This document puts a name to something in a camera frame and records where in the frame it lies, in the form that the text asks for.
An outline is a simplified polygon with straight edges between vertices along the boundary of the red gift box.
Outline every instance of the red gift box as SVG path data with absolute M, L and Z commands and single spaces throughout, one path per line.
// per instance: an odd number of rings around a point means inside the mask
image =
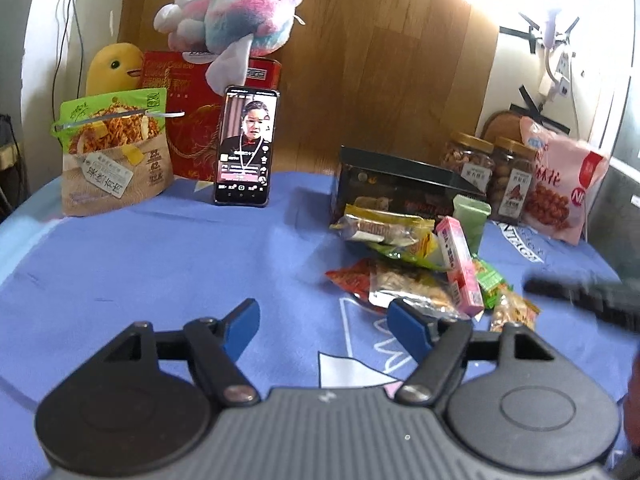
M 142 88 L 167 88 L 166 111 L 185 112 L 166 120 L 166 138 L 174 174 L 195 180 L 216 179 L 225 100 L 205 79 L 214 58 L 199 52 L 147 52 L 142 67 Z M 280 69 L 276 60 L 252 57 L 245 85 L 275 90 Z

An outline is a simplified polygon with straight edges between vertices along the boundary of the wooden wall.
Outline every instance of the wooden wall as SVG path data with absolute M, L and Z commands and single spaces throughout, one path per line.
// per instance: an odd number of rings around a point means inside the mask
M 120 40 L 165 50 L 155 13 L 124 0 Z M 303 0 L 283 64 L 275 170 L 331 173 L 348 144 L 438 163 L 451 130 L 474 132 L 497 27 L 463 0 Z

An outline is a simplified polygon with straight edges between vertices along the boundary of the smartphone screen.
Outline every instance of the smartphone screen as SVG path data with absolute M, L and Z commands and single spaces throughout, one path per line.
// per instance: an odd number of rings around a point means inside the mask
M 226 89 L 214 190 L 217 204 L 266 205 L 279 96 L 275 90 L 246 86 Z

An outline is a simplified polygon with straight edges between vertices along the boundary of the black box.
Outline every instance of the black box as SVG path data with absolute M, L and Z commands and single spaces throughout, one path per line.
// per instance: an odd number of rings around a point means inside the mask
M 453 214 L 453 198 L 459 194 L 486 199 L 473 184 L 444 168 L 342 146 L 332 192 L 332 218 L 337 221 L 347 204 L 355 204 L 437 222 Z

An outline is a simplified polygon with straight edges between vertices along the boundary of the table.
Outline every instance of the table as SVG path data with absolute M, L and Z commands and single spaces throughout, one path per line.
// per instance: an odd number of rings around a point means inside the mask
M 46 473 L 38 402 L 134 320 L 176 330 L 256 298 L 260 330 L 238 365 L 263 396 L 273 386 L 392 390 L 411 373 L 415 362 L 385 318 L 324 276 L 366 254 L 327 230 L 331 178 L 277 173 L 272 182 L 263 209 L 212 206 L 212 187 L 178 179 L 135 206 L 62 219 L 53 181 L 0 225 L 0 479 Z M 518 291 L 528 272 L 616 279 L 586 243 L 526 227 L 488 224 L 480 255 Z M 567 304 L 536 304 L 537 332 L 621 399 L 638 338 Z M 182 364 L 162 368 L 188 377 Z M 491 369 L 471 363 L 467 375 Z

